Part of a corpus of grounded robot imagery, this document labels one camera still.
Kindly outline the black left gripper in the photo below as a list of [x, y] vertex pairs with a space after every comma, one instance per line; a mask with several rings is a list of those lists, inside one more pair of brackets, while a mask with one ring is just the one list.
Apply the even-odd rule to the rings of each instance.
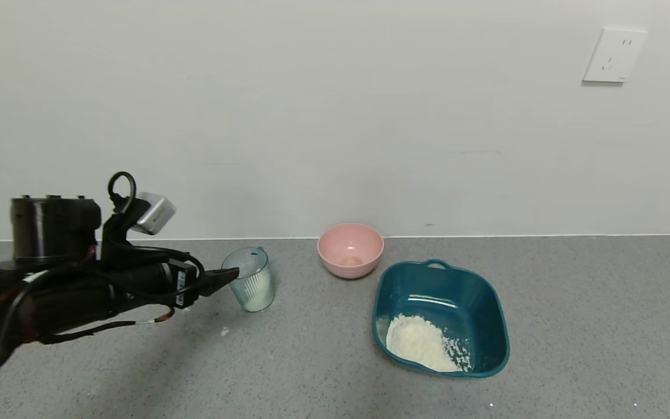
[[239, 277], [239, 267], [205, 271], [197, 281], [198, 269], [186, 262], [155, 258], [110, 270], [110, 279], [131, 300], [186, 308], [197, 293], [209, 297]]

